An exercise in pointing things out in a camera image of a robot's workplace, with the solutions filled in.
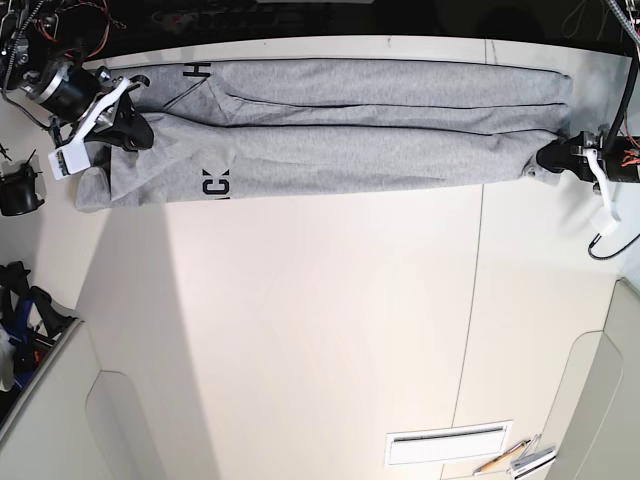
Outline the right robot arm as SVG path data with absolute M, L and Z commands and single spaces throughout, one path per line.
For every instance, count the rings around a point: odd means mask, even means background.
M 47 132 L 57 147 L 97 118 L 85 136 L 128 152 L 147 150 L 154 133 L 135 109 L 130 94 L 149 86 L 144 75 L 117 76 L 106 67 L 85 69 L 117 36 L 139 21 L 139 1 L 4 1 L 1 4 L 1 98 L 10 105 L 13 91 L 49 114 L 41 122 L 25 116 Z

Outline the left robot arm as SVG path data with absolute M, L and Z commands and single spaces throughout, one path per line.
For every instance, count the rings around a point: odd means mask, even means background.
M 639 98 L 639 3 L 604 1 L 600 33 L 609 17 L 619 24 L 619 59 L 594 58 L 572 75 L 570 125 L 538 151 L 528 176 L 555 182 L 570 172 L 600 190 L 606 182 L 639 182 L 639 136 L 628 129 L 632 101 Z

